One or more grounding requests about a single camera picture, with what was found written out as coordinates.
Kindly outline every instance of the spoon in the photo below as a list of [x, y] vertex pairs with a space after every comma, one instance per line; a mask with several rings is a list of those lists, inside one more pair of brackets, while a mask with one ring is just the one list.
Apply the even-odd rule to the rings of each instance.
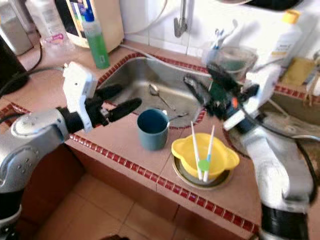
[[159, 97], [164, 103], [165, 105], [167, 105], [172, 111], [175, 111], [176, 109], [174, 107], [169, 106], [169, 104], [160, 96], [159, 94], [159, 88], [154, 85], [154, 84], [149, 84], [149, 93], [152, 96], [157, 96]]
[[188, 114], [189, 114], [188, 112], [183, 112], [182, 114], [178, 114], [176, 116], [173, 116], [172, 118], [169, 119], [169, 122], [172, 121], [173, 119], [182, 118], [184, 116], [187, 116]]

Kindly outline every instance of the kitchen counter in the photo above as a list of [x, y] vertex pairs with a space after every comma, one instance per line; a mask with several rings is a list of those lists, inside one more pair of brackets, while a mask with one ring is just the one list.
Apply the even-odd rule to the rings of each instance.
[[[126, 44], [158, 57], [189, 65], [201, 65], [200, 60], [195, 57], [139, 43], [126, 42]], [[134, 52], [128, 49], [117, 48], [109, 56], [111, 67], [101, 70], [96, 69], [88, 49], [77, 47], [73, 54], [61, 54], [61, 57], [53, 59], [44, 52], [39, 67], [63, 65], [66, 62], [75, 61], [91, 69], [97, 78], [102, 76], [106, 78], [108, 74], [105, 73], [114, 71], [114, 65], [121, 60], [124, 62], [126, 56], [131, 55], [131, 58], [135, 56], [132, 54]], [[28, 69], [37, 61], [38, 56], [39, 49], [35, 48], [20, 57], [20, 60]], [[22, 89], [4, 96], [0, 101], [0, 107], [2, 109], [6, 104], [13, 103], [16, 107], [31, 112], [58, 106], [65, 107], [63, 81], [59, 71], [50, 70], [37, 73]], [[72, 135], [66, 144], [244, 239], [248, 239], [257, 232], [261, 221], [261, 205], [254, 166], [250, 159], [240, 157], [239, 166], [233, 171], [226, 184], [214, 190], [196, 189], [184, 183], [172, 167], [171, 144], [178, 138], [190, 135], [191, 129], [170, 129], [165, 148], [150, 152], [143, 149], [138, 141], [137, 117], [132, 113], [106, 127], [99, 126], [87, 134], [79, 131]], [[213, 124], [216, 126], [215, 136], [228, 146], [222, 124], [217, 118], [209, 118], [204, 115], [203, 119], [195, 126], [195, 131], [210, 133]], [[309, 212], [311, 240], [318, 238], [319, 225], [320, 200], [317, 200]]]

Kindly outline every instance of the robotic arm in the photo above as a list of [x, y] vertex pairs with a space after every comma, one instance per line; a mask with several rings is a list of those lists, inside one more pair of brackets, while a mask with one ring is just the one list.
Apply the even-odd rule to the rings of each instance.
[[307, 212], [317, 186], [296, 142], [263, 127], [265, 116], [258, 111], [272, 96], [280, 67], [266, 66], [250, 76], [243, 87], [218, 65], [210, 64], [207, 69], [215, 80], [211, 93], [190, 75], [184, 82], [208, 114], [223, 120], [227, 131], [235, 128], [241, 134], [240, 141], [254, 164], [261, 199], [259, 238], [309, 239]]
[[140, 98], [135, 98], [109, 111], [102, 104], [122, 90], [120, 85], [94, 92], [93, 76], [76, 63], [65, 69], [64, 76], [64, 91], [72, 92], [71, 97], [67, 94], [68, 107], [25, 114], [0, 136], [0, 240], [18, 239], [15, 224], [21, 214], [24, 188], [45, 155], [68, 140], [69, 134], [106, 126], [142, 103]]

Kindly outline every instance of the blue cup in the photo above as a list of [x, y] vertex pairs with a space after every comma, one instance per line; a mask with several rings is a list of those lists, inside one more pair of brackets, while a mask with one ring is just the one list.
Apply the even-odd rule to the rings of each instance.
[[138, 119], [141, 145], [150, 151], [162, 149], [168, 139], [169, 118], [160, 109], [151, 108], [142, 112]]

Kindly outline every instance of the white tile wall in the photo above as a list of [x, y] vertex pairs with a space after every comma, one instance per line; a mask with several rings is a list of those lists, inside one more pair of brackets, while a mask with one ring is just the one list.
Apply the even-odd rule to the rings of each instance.
[[[144, 28], [154, 20], [165, 0], [120, 0], [125, 32]], [[159, 19], [148, 30], [126, 34], [125, 38], [200, 57], [202, 49], [208, 46], [216, 28], [232, 28], [232, 20], [238, 21], [238, 28], [225, 41], [229, 46], [256, 48], [259, 34], [270, 31], [277, 24], [283, 12], [254, 8], [247, 5], [227, 5], [215, 0], [187, 0], [188, 31], [182, 37], [174, 34], [174, 18], [180, 15], [181, 0], [168, 0]], [[320, 0], [304, 0], [297, 10], [302, 12], [298, 25], [303, 37], [292, 51], [293, 56], [311, 58], [320, 49]]]

